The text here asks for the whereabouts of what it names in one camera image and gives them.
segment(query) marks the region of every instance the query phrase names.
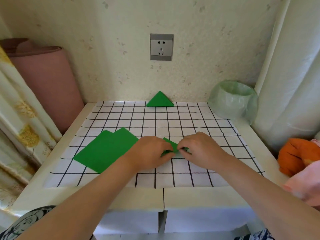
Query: floral curtain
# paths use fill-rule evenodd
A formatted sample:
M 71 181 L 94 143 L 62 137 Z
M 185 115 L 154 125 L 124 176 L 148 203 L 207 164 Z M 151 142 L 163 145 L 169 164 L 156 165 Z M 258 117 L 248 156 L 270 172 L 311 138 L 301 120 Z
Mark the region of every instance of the floral curtain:
M 0 47 L 0 210 L 10 207 L 62 137 Z

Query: speckled wallpaper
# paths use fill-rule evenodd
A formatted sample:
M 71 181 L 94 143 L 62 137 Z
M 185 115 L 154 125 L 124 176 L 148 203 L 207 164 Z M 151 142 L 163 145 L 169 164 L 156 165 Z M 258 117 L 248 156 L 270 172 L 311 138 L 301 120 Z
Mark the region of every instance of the speckled wallpaper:
M 200 102 L 221 80 L 255 83 L 281 1 L 0 0 L 0 13 L 12 36 L 66 49 L 86 102 Z M 174 34 L 172 61 L 150 61 L 150 33 Z

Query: pink rolled mat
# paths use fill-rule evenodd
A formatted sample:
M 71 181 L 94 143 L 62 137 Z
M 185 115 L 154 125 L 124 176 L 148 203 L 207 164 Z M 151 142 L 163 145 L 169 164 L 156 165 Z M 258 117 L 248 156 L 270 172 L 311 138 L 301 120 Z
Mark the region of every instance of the pink rolled mat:
M 84 107 L 64 49 L 39 48 L 27 38 L 0 40 L 0 45 L 64 134 Z

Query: plastic bag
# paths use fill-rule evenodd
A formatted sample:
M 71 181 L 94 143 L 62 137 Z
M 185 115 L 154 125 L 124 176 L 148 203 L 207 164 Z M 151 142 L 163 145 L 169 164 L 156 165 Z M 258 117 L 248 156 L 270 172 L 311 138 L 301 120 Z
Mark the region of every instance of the plastic bag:
M 244 117 L 251 125 L 257 116 L 258 95 L 245 84 L 224 80 L 211 90 L 208 105 L 221 118 L 236 120 Z

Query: wall socket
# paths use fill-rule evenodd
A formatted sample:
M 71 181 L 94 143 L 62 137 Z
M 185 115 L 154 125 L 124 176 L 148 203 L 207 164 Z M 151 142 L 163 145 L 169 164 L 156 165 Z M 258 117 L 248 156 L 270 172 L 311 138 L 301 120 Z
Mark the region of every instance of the wall socket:
M 172 60 L 173 34 L 150 34 L 150 60 Z

